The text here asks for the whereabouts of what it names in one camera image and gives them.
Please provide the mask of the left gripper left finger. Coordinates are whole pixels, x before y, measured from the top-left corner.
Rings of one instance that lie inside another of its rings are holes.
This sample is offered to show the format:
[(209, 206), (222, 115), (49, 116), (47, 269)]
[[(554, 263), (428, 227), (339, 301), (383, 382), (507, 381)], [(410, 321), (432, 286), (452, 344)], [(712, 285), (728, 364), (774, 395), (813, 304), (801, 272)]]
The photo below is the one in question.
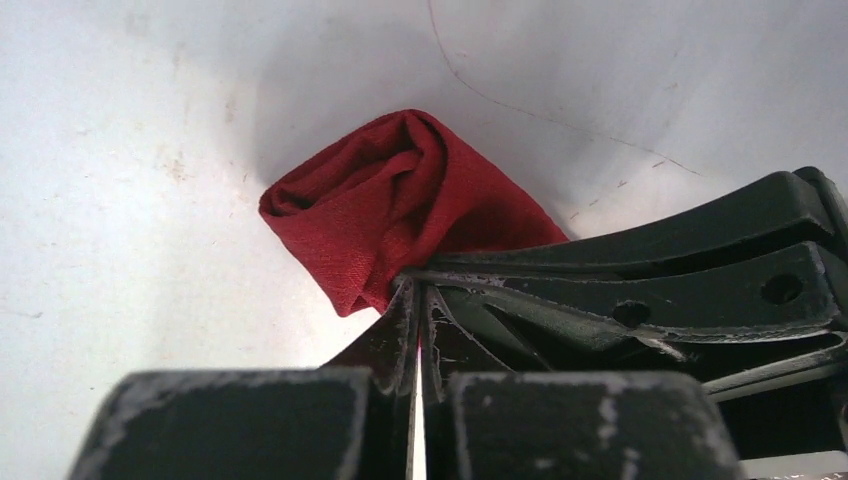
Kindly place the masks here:
[(419, 288), (315, 369), (143, 371), (101, 404), (73, 479), (408, 479)]

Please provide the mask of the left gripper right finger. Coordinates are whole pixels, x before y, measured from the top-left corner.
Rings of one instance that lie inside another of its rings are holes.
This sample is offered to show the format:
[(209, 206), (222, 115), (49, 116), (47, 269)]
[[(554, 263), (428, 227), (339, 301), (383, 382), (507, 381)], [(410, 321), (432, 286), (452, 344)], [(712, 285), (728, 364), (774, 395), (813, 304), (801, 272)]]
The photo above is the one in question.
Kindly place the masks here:
[(717, 407), (675, 372), (513, 372), (419, 289), (431, 479), (738, 479)]

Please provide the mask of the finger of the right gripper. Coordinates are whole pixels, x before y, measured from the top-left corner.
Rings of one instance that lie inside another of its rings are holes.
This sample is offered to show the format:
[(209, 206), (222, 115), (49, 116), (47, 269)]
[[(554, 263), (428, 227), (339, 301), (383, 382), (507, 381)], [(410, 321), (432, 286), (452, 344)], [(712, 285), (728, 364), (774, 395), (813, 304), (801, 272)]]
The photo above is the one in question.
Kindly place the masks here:
[(821, 170), (778, 171), (639, 227), (541, 247), (443, 254), (432, 271), (557, 272), (646, 278), (689, 273), (813, 242), (847, 256), (847, 202)]
[(670, 370), (723, 401), (847, 371), (847, 268), (811, 242), (652, 278), (418, 270), (515, 370)]

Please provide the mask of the red cloth napkin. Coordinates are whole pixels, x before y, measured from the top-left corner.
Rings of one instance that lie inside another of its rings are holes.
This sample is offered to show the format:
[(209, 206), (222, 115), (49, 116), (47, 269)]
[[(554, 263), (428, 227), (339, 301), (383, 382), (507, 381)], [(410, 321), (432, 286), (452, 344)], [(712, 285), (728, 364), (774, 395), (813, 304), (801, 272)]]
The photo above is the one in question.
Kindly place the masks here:
[(258, 211), (342, 317), (386, 311), (393, 279), (435, 254), (566, 240), (524, 189), (414, 109), (329, 145), (272, 184)]

